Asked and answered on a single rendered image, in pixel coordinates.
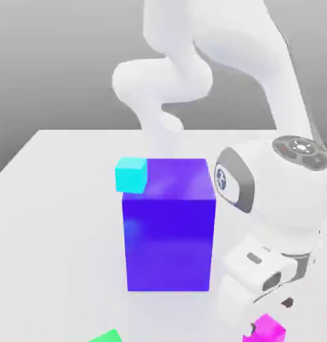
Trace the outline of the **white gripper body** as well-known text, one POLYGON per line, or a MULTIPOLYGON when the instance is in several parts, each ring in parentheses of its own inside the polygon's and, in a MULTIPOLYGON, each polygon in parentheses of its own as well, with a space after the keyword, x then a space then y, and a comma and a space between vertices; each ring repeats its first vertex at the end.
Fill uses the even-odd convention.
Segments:
POLYGON ((304 287, 304 279, 285 282, 280 274, 226 274, 218 292, 219 318, 236 337, 249 337, 261 316, 276 319, 304 287))

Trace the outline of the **small magenta cube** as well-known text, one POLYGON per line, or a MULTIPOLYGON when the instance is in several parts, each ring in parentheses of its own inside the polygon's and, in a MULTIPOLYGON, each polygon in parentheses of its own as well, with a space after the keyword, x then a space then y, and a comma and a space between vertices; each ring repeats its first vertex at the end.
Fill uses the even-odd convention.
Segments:
POLYGON ((268 314, 262 315, 253 326, 253 333, 243 336, 242 342, 284 342, 286 329, 268 314))

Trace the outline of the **small green cube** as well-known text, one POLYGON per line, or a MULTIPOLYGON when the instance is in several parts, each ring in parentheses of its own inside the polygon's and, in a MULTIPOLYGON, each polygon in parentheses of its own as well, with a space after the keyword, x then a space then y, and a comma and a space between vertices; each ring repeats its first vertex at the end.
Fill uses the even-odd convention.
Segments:
POLYGON ((116 329, 111 329, 88 342, 122 342, 122 339, 116 329))

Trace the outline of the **small cyan cube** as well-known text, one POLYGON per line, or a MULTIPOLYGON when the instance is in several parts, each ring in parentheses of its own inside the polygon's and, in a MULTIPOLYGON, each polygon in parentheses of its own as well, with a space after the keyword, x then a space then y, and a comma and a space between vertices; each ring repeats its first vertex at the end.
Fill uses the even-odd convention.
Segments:
POLYGON ((148 179, 147 159, 121 157, 115 167, 117 192, 142 194, 148 179))

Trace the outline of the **large blue box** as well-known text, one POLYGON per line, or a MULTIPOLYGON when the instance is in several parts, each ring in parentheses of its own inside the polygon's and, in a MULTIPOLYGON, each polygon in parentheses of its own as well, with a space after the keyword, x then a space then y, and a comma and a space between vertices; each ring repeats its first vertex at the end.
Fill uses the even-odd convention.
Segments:
POLYGON ((128 290, 208 291, 215 209, 206 160, 148 160, 144 192, 122 196, 128 290))

